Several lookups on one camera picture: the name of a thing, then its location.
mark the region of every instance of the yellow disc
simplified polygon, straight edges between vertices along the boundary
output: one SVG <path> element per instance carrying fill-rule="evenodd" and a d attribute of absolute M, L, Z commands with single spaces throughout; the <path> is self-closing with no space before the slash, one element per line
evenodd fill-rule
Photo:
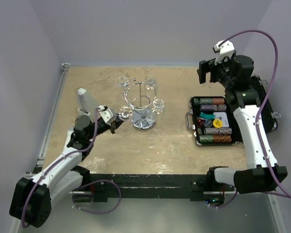
<path fill-rule="evenodd" d="M 213 121 L 213 126 L 216 128 L 221 128 L 223 126 L 223 122 L 221 120 L 214 120 Z"/>

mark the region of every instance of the white wall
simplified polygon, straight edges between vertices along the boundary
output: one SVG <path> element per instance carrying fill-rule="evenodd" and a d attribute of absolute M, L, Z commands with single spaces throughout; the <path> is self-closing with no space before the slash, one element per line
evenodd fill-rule
<path fill-rule="evenodd" d="M 283 185 L 291 191 L 291 0 L 274 0 L 259 29 L 270 33 L 278 45 L 278 70 L 270 100 L 274 111 L 279 111 L 282 119 L 279 129 L 268 138 L 279 164 L 288 169 Z M 269 81 L 274 67 L 274 48 L 268 38 L 254 35 L 244 54 L 255 61 L 254 73 Z M 291 232 L 291 200 L 281 198 L 280 204 Z"/>
<path fill-rule="evenodd" d="M 28 0 L 0 1 L 0 233 L 16 182 L 31 171 L 60 78 L 60 62 Z"/>
<path fill-rule="evenodd" d="M 30 0 L 62 62 L 193 65 L 256 28 L 271 0 Z M 243 51 L 251 35 L 235 39 Z"/>

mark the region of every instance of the white card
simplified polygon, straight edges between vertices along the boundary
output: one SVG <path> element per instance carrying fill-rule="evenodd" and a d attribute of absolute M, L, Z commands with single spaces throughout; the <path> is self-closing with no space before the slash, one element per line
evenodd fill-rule
<path fill-rule="evenodd" d="M 222 127 L 229 127 L 228 118 L 227 118 L 226 113 L 218 112 L 218 113 L 213 113 L 213 114 L 214 114 L 214 117 L 216 120 L 222 121 L 222 123 L 223 123 Z"/>

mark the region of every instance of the open black case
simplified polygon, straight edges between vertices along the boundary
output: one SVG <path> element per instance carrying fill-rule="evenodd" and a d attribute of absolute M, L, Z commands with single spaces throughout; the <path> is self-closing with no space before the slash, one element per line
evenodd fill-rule
<path fill-rule="evenodd" d="M 262 85 L 262 82 L 260 80 L 259 76 L 252 76 L 251 77 L 251 84 L 250 86 L 255 89 L 258 93 L 258 96 L 260 98 L 260 101 L 262 102 L 266 96 L 265 89 Z M 226 105 L 226 115 L 228 118 L 229 122 L 229 127 L 232 129 L 232 134 L 231 136 L 231 142 L 228 143 L 201 143 L 199 139 L 199 133 L 198 133 L 198 128 L 204 131 L 205 126 L 201 126 L 198 124 L 197 118 L 200 117 L 200 105 L 199 100 L 200 99 L 212 99 L 212 98 L 224 98 L 222 96 L 194 96 L 190 98 L 190 107 L 191 110 L 188 112 L 188 114 L 192 115 L 192 120 L 193 120 L 193 126 L 191 127 L 194 130 L 194 136 L 195 136 L 195 141 L 198 146 L 228 146 L 228 145 L 235 145 L 239 142 L 243 142 L 242 135 L 240 133 L 240 129 L 238 127 L 237 121 L 231 112 L 231 109 L 229 105 L 225 101 Z M 262 121 L 264 125 L 264 129 L 266 133 L 272 132 L 278 128 L 278 123 L 275 118 L 272 117 L 273 109 L 271 107 L 270 102 L 267 100 L 263 110 L 262 110 Z"/>

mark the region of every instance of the gray poker chip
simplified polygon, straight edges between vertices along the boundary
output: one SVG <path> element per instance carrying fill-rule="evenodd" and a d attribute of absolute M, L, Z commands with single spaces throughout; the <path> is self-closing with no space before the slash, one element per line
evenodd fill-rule
<path fill-rule="evenodd" d="M 212 127 L 212 126 L 213 126 L 213 124 L 212 124 L 212 120 L 206 120 L 205 123 L 204 123 L 204 126 L 205 126 L 206 128 L 210 128 L 210 127 Z"/>

